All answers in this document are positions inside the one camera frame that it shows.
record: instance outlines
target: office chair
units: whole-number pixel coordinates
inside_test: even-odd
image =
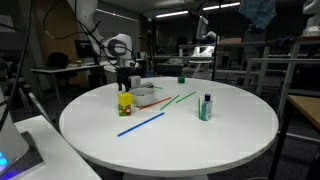
[[[53,52],[48,57],[47,67],[64,69],[69,64],[69,58],[66,54],[61,52]],[[78,73],[76,71],[70,72],[61,72],[55,75],[58,81],[65,80],[66,87],[70,87],[69,78],[77,76]]]

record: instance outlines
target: desk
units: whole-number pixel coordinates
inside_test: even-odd
[[[31,69],[31,71],[36,74],[41,100],[44,100],[44,96],[43,96],[43,92],[42,92],[42,89],[41,89],[40,80],[39,80],[38,75],[39,74],[44,74],[44,75],[50,76],[51,82],[52,82],[52,84],[54,86],[56,97],[58,99],[58,102],[61,104],[61,98],[60,98],[58,82],[57,82],[57,79],[56,79],[56,76],[55,76],[56,74],[63,73],[63,72],[70,72],[70,71],[85,71],[85,70],[90,70],[90,69],[101,68],[103,66],[104,66],[104,64],[100,64],[100,65],[83,65],[81,67],[68,66],[65,69],[52,69],[52,70],[50,70],[50,69],[41,69],[41,68],[33,68],[33,69]]]
[[[20,180],[100,180],[101,178],[43,118],[36,116],[15,124],[19,132],[29,131],[45,162],[39,169],[20,174]]]
[[[278,163],[280,160],[284,140],[288,131],[290,124],[290,119],[293,114],[293,108],[299,110],[310,122],[311,124],[320,131],[320,98],[311,98],[304,96],[292,96],[289,95],[287,98],[287,104],[285,109],[285,117],[283,125],[281,127],[279,140],[277,143],[276,152],[273,158],[269,180],[273,180],[277,171]]]
[[[245,164],[264,153],[277,134],[273,109],[242,89],[189,78],[185,84],[173,77],[141,81],[163,88],[156,90],[156,100],[196,94],[173,102],[162,117],[122,137],[117,134],[159,114],[165,103],[119,117],[117,84],[83,94],[64,109],[59,124],[81,156],[117,171],[176,180]],[[207,122],[197,114],[198,98],[205,93],[213,95],[213,119]]]

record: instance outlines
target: gray floor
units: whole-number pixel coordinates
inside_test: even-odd
[[[278,103],[277,96],[278,89],[265,89],[263,91],[263,98],[271,106],[276,109]],[[43,104],[45,110],[52,119],[58,119],[63,108],[70,103],[75,97],[81,95],[83,91],[73,90],[71,93],[64,94],[64,105],[59,105],[57,101],[52,97],[51,100]],[[12,117],[15,121],[20,121],[28,117],[37,115],[37,110],[33,112],[25,112],[23,108],[17,108],[12,111]],[[299,113],[296,113],[291,121],[289,127],[290,133],[295,133],[303,136],[309,136],[320,139],[319,134],[311,127],[308,121]],[[318,148],[318,145],[300,142],[297,140],[286,139],[284,149],[281,156],[281,161],[278,166],[276,179],[277,180],[304,180],[306,179],[309,165],[311,164],[314,154]],[[273,152],[275,144],[259,158],[242,165],[240,167],[233,168],[228,171],[210,174],[209,179],[214,180],[245,180],[253,177],[267,177],[271,161],[273,158]],[[122,179],[122,173],[109,170],[103,167],[96,166],[92,163],[90,165],[93,169],[103,178],[110,180]]]

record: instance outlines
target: green object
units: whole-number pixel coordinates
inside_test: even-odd
[[[195,93],[196,93],[196,91],[195,91],[195,92],[193,92],[193,93],[191,93],[191,94],[189,94],[189,95],[187,95],[187,96],[185,96],[185,97],[183,97],[182,99],[178,100],[176,103],[179,103],[179,102],[181,102],[181,101],[183,101],[183,100],[187,99],[188,97],[190,97],[190,96],[194,95]]]
[[[160,111],[162,111],[165,107],[167,107],[170,103],[172,103],[175,99],[177,99],[179,95],[177,95],[175,98],[173,98],[171,101],[169,101],[167,104],[165,104],[162,108],[160,108]]]
[[[178,77],[178,83],[184,84],[186,82],[186,79],[184,77]]]
[[[199,119],[201,119],[200,98],[198,99],[198,117],[199,117]]]

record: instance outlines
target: blue light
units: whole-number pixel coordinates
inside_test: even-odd
[[[6,158],[2,157],[0,159],[0,166],[6,166],[8,164],[8,161],[6,160]]]

